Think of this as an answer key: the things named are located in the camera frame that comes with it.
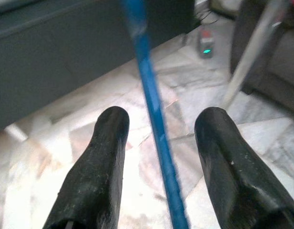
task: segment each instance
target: marble floor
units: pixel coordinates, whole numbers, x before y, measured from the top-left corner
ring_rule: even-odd
[[[168,136],[192,229],[219,229],[203,178],[193,126],[219,106],[230,80],[233,22],[210,25],[214,57],[200,59],[196,33],[152,51]],[[61,184],[87,146],[98,116],[118,105],[130,116],[120,229],[170,229],[152,129],[135,60],[17,122],[29,135],[18,142],[0,132],[0,228],[42,228]],[[258,94],[239,93],[228,110],[242,135],[294,198],[294,114]]]

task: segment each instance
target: gray sofa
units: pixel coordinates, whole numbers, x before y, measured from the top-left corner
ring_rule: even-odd
[[[236,20],[232,50],[231,72],[242,53],[265,7],[266,0],[244,0]],[[247,75],[242,90],[257,91],[294,111],[294,6],[290,8],[262,50]]]
[[[146,0],[152,47],[194,0]],[[0,129],[134,58],[119,0],[0,0]]]

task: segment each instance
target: floor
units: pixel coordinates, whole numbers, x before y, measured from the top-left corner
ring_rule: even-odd
[[[219,106],[230,80],[233,22],[210,28],[214,57],[200,59],[194,30],[152,52],[182,197],[193,229],[219,229],[207,194],[193,125],[208,106]],[[29,135],[17,142],[0,132],[0,228],[42,228],[61,184],[84,151],[98,116],[118,105],[130,116],[120,229],[170,229],[152,129],[135,60],[18,121]],[[242,135],[294,198],[294,115],[263,97],[239,93],[228,110]]]

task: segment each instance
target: blue pole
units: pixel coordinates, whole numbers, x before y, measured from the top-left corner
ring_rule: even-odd
[[[180,187],[177,182],[177,176],[166,138],[160,97],[150,61],[150,47],[146,32],[147,20],[144,3],[143,0],[122,0],[122,2],[125,8],[129,31],[134,43],[136,59],[142,78],[142,85],[161,165],[172,225],[174,229],[188,229],[189,226],[180,195]]]

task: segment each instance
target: blue stick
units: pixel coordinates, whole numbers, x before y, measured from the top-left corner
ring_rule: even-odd
[[[144,3],[143,0],[122,0],[122,2],[126,11],[129,31],[133,39],[142,78],[142,85],[161,165],[172,225],[174,229],[188,229],[189,226],[180,195],[180,187],[176,179],[176,172],[166,138],[160,97],[150,61],[150,47],[146,32],[147,20]]]

